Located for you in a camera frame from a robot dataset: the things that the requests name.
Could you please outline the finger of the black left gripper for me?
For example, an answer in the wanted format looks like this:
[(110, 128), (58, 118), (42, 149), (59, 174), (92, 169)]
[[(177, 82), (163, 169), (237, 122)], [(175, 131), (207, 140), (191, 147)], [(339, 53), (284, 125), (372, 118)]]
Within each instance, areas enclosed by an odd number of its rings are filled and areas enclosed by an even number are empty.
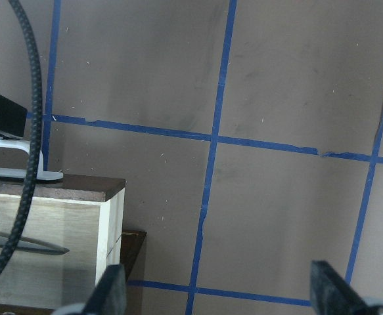
[(27, 109), (0, 95), (0, 138), (23, 138)]

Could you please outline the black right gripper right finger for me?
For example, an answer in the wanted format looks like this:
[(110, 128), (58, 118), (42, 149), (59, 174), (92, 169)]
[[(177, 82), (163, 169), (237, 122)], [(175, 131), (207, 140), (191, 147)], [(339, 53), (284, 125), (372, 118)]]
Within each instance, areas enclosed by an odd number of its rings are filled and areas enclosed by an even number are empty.
[(316, 314), (375, 314), (326, 261), (312, 261), (309, 301)]

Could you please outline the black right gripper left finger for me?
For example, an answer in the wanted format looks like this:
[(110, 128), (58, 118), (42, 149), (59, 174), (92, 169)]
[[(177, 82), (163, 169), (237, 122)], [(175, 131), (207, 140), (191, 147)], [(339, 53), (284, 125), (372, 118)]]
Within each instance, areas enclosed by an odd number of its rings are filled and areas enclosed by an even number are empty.
[(127, 307), (125, 269), (107, 266), (80, 314), (123, 315)]

